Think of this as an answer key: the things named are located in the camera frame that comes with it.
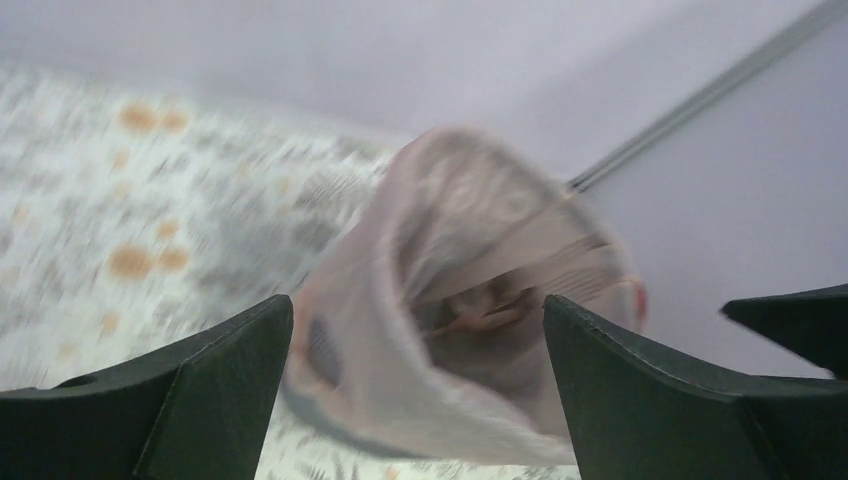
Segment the pink plastic trash bag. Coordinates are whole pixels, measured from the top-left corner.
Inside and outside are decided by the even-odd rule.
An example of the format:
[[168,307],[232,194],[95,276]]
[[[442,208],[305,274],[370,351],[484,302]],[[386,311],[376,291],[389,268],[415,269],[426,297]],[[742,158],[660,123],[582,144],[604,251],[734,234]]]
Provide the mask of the pink plastic trash bag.
[[[487,134],[429,130],[295,293],[295,388],[356,437],[427,459],[572,465],[550,295],[633,331],[646,316],[622,241],[574,192]],[[319,318],[336,387],[305,360]]]

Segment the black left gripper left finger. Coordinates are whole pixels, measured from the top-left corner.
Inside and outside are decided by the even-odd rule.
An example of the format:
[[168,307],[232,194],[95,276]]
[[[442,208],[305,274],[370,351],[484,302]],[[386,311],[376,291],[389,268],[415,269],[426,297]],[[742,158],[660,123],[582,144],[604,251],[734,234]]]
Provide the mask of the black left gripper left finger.
[[220,324],[51,389],[1,395],[5,479],[251,479],[293,306],[272,296]]

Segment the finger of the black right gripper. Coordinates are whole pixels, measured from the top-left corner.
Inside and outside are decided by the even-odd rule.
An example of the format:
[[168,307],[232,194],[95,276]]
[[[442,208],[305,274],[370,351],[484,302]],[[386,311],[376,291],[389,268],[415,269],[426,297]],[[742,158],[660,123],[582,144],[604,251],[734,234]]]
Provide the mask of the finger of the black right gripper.
[[847,286],[731,300],[731,321],[793,352],[837,379],[847,377]]

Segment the floral patterned table mat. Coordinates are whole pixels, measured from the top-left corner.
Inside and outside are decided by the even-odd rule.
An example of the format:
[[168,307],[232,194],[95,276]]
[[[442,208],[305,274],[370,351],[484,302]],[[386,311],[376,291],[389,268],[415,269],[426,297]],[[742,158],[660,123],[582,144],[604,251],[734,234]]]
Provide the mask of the floral patterned table mat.
[[292,293],[393,148],[1,64],[1,386],[52,387]]

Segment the grey mesh trash bin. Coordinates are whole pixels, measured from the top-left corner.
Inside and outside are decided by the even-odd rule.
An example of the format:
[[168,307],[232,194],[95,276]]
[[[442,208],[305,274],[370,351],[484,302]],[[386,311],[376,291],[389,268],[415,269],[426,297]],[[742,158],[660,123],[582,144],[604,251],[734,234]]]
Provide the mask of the grey mesh trash bin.
[[[318,374],[328,378],[331,386],[336,387],[340,380],[340,366],[335,347],[330,341],[325,322],[319,318],[310,325],[307,333],[308,348],[305,360]],[[320,409],[318,402],[306,393],[295,388],[294,367],[295,351],[291,347],[281,380],[279,396],[285,400],[292,413],[303,423],[315,428],[319,433],[328,435],[341,444],[365,454],[384,460],[425,460],[425,457],[397,449],[368,439],[358,438],[347,430],[334,424]]]

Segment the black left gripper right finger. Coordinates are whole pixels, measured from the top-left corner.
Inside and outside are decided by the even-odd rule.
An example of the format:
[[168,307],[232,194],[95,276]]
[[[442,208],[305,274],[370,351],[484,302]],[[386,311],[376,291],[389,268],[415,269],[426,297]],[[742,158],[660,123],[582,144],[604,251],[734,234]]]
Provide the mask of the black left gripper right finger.
[[545,340],[585,479],[843,479],[847,384],[744,374],[549,296]]

